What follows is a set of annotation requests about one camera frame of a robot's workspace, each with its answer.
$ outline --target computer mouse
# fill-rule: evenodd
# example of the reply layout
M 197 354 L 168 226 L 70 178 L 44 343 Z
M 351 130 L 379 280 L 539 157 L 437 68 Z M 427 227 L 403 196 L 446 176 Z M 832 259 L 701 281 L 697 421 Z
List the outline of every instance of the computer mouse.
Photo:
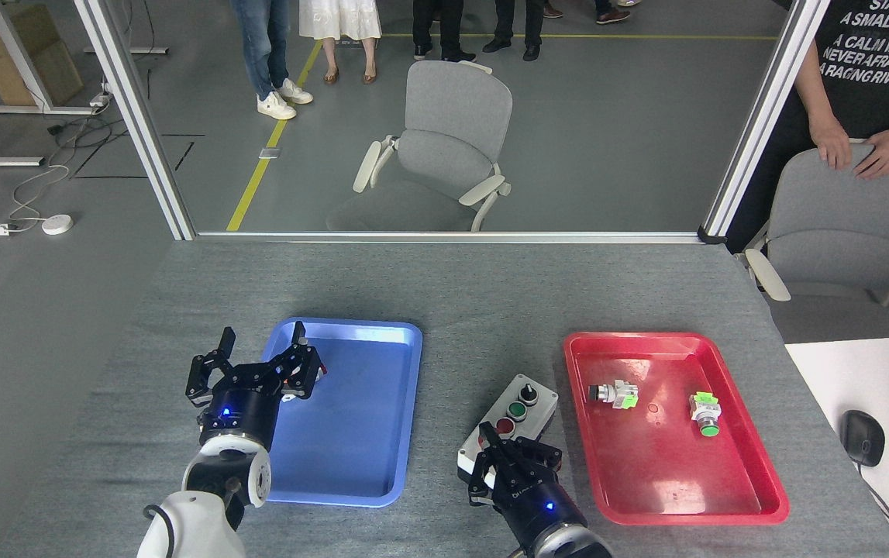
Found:
M 875 467 L 884 451 L 884 430 L 875 417 L 852 409 L 844 413 L 840 442 L 854 462 Z

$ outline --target person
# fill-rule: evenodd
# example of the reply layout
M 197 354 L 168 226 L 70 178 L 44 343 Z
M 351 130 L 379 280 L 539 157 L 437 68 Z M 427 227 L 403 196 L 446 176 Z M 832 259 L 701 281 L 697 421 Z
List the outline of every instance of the person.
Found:
M 465 0 L 441 0 L 441 60 L 475 61 L 475 54 L 461 50 L 461 14 Z M 413 60 L 424 60 L 433 43 L 430 25 L 433 22 L 434 0 L 413 0 Z
M 789 159 L 815 147 L 831 168 L 850 169 L 850 138 L 875 146 L 856 176 L 889 174 L 889 0 L 830 2 L 727 230 L 727 250 L 742 252 L 767 222 Z
M 512 13 L 515 0 L 496 0 L 496 31 L 493 39 L 482 47 L 483 53 L 494 53 L 512 45 Z M 540 56 L 540 28 L 544 22 L 544 1 L 526 0 L 526 51 L 523 60 L 534 61 Z
M 276 120 L 289 120 L 296 109 L 286 102 L 306 105 L 313 95 L 289 79 L 285 67 L 285 30 L 288 0 L 231 0 L 243 38 L 248 78 L 257 93 L 257 111 Z
M 335 41 L 345 35 L 362 42 L 365 49 L 363 84 L 376 81 L 376 39 L 381 36 L 381 25 L 374 0 L 300 0 L 299 35 L 323 40 L 327 56 L 324 84 L 337 82 L 340 71 L 334 57 Z

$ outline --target hand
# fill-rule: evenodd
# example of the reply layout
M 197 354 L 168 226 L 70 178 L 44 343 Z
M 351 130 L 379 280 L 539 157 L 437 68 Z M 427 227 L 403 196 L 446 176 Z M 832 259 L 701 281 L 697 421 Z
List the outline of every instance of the hand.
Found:
M 872 180 L 889 174 L 889 130 L 873 135 L 865 143 L 874 145 L 875 151 L 855 166 L 855 176 Z
M 836 118 L 809 121 L 809 136 L 819 148 L 819 158 L 838 171 L 851 166 L 851 138 Z

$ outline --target chair armrest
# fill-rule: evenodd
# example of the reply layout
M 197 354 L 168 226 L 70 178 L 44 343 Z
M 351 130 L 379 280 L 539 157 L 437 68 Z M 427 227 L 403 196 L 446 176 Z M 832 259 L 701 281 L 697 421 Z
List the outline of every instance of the chair armrest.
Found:
M 788 294 L 788 288 L 785 287 L 785 283 L 778 276 L 778 272 L 771 266 L 771 262 L 767 261 L 764 254 L 760 253 L 760 250 L 748 248 L 748 250 L 744 250 L 744 257 L 748 260 L 748 267 L 755 274 L 757 283 L 762 286 L 762 289 L 767 293 L 767 296 L 771 297 L 771 300 L 792 300 L 791 295 Z
M 362 193 L 365 187 L 369 186 L 369 180 L 372 179 L 372 173 L 376 169 L 376 162 L 379 160 L 381 152 L 381 142 L 374 141 L 369 145 L 369 150 L 362 159 L 362 166 L 358 168 L 358 174 L 355 174 L 355 184 L 351 187 L 357 193 Z
M 490 68 L 488 66 L 482 66 L 482 64 L 476 64 L 473 61 L 462 60 L 462 61 L 459 61 L 458 64 L 465 64 L 465 66 L 472 66 L 473 68 L 476 68 L 476 70 L 484 71 L 486 74 L 490 74 L 490 75 L 493 74 L 493 68 Z
M 488 177 L 488 179 L 480 181 L 479 184 L 472 187 L 472 190 L 466 191 L 465 195 L 462 195 L 461 198 L 458 198 L 458 202 L 461 205 L 475 205 L 478 202 L 482 202 L 486 195 L 493 193 L 493 191 L 497 191 L 505 181 L 505 177 L 503 174 L 493 174 L 493 176 Z

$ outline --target gray tabletop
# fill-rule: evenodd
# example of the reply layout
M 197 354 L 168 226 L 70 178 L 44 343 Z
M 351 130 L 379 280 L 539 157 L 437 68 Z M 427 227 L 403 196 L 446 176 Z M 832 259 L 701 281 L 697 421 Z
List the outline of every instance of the gray tabletop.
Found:
M 198 449 L 189 360 L 231 325 L 232 362 L 257 361 L 292 315 L 423 332 L 408 476 L 386 508 L 248 508 L 238 534 L 249 556 L 507 556 L 514 537 L 498 513 L 470 508 L 455 459 L 516 374 L 562 394 L 543 441 L 565 449 L 562 484 L 617 557 L 889 556 L 883 516 L 723 247 L 293 243 L 172 246 L 78 420 L 55 425 L 68 441 L 1 555 L 135 555 L 140 511 L 179 490 Z M 601 515 L 561 349 L 581 331 L 713 339 L 787 491 L 788 520 L 635 527 Z

